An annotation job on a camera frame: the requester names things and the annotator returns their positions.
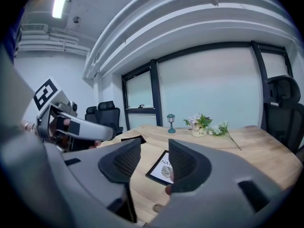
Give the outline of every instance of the chair headrest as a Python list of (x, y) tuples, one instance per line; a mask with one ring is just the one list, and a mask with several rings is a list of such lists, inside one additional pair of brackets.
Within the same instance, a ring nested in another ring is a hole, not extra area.
[(290, 76), (282, 75), (265, 80), (269, 84), (270, 99), (278, 106), (298, 103), (301, 98), (300, 88), (297, 82)]
[(95, 113), (95, 111), (97, 111), (97, 107), (96, 106), (91, 106), (91, 107), (88, 107), (86, 109), (86, 113), (87, 114), (93, 114), (93, 113)]
[(110, 110), (110, 109), (114, 109), (114, 108), (115, 108), (115, 105), (114, 105), (113, 101), (105, 101), (105, 102), (101, 102), (98, 104), (99, 111)]

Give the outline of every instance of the black office chair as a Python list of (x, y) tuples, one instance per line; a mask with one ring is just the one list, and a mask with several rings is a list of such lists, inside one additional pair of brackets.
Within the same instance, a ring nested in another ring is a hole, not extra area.
[(113, 101), (101, 102), (95, 112), (98, 124), (112, 127), (116, 135), (123, 133), (124, 128), (119, 127), (120, 109), (115, 107)]
[(299, 85), (289, 76), (266, 80), (270, 98), (264, 103), (266, 131), (296, 153), (304, 136), (304, 106)]
[(85, 114), (85, 120), (92, 122), (92, 123), (97, 123), (95, 112), (97, 111), (96, 106), (91, 106), (86, 109), (86, 114)]

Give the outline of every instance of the small lamp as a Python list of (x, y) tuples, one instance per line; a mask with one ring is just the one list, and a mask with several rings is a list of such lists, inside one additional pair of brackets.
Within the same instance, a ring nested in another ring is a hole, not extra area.
[(171, 128), (168, 130), (168, 133), (175, 133), (175, 129), (172, 127), (172, 123), (174, 122), (175, 115), (170, 113), (167, 115), (168, 122), (171, 124)]

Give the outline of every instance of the ceiling light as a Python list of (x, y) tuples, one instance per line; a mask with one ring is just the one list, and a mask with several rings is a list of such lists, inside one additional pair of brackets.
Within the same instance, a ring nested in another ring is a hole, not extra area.
[(58, 19), (61, 18), (62, 9), (65, 4), (65, 1), (66, 0), (55, 0), (54, 1), (53, 14), (52, 14), (54, 18), (58, 18)]

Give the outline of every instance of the framed card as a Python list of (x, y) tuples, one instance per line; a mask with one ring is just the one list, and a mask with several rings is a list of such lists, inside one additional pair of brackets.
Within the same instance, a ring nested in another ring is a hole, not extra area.
[(147, 172), (146, 177), (167, 186), (173, 183), (170, 179), (172, 171), (173, 169), (169, 162), (169, 151), (165, 150), (152, 168)]

